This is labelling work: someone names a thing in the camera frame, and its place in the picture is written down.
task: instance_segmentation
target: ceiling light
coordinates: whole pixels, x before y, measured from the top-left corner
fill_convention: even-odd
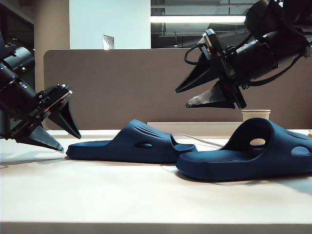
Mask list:
[[[151,23],[243,23],[245,16],[151,16]]]

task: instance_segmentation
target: black cable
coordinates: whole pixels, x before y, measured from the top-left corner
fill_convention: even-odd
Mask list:
[[[185,55],[184,55],[184,61],[185,61],[186,63],[190,64],[190,65],[208,64],[208,63],[209,63],[208,60],[207,60],[207,61],[201,61],[201,62],[194,62],[194,61],[189,61],[189,60],[187,59],[187,56],[189,55],[190,52],[192,52],[192,51],[193,51],[194,49],[196,49],[196,48],[199,48],[200,46],[205,46],[205,45],[206,45],[205,43],[199,43],[199,44],[193,46],[191,49],[189,49],[189,50],[185,53]]]
[[[264,79],[264,80],[259,80],[259,81],[251,81],[248,83],[249,86],[252,86],[252,87],[256,87],[256,86],[261,86],[261,85],[264,85],[264,84],[267,84],[267,83],[270,83],[274,80],[276,80],[277,78],[279,78],[281,75],[283,75],[284,73],[286,73],[288,70],[290,70],[295,64],[296,62],[298,62],[298,60],[305,55],[305,51],[301,52],[293,61],[292,63],[286,68],[284,69],[283,71],[281,71],[280,73],[277,73],[276,75],[270,77],[270,78],[267,78],[267,79]]]

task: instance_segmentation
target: cup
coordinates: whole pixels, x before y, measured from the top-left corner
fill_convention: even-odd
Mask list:
[[[261,117],[269,119],[271,110],[242,110],[243,121],[250,118]],[[263,145],[265,144],[264,139],[254,139],[250,142],[251,145]]]
[[[250,118],[261,117],[269,119],[271,110],[242,110],[243,121]]]

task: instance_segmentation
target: blue slipper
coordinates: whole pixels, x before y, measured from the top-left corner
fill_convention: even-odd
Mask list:
[[[197,149],[191,144],[179,144],[170,133],[133,119],[113,140],[73,144],[66,153],[73,159],[176,163],[180,154],[186,152]]]
[[[263,145],[252,145],[263,139]],[[312,139],[264,119],[242,123],[221,149],[182,154],[176,167],[196,180],[230,181],[312,172]]]

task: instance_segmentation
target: gray partition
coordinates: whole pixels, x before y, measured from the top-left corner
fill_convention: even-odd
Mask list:
[[[183,61],[185,52],[51,50],[44,57],[45,87],[58,83],[72,86],[71,110],[80,129],[120,129],[133,118],[242,121],[240,110],[185,108],[189,98],[214,84],[175,94],[192,69]],[[243,91],[247,109],[271,109],[271,119],[286,128],[312,126],[311,72],[312,60],[303,58],[273,83]],[[51,123],[48,126],[56,129]]]

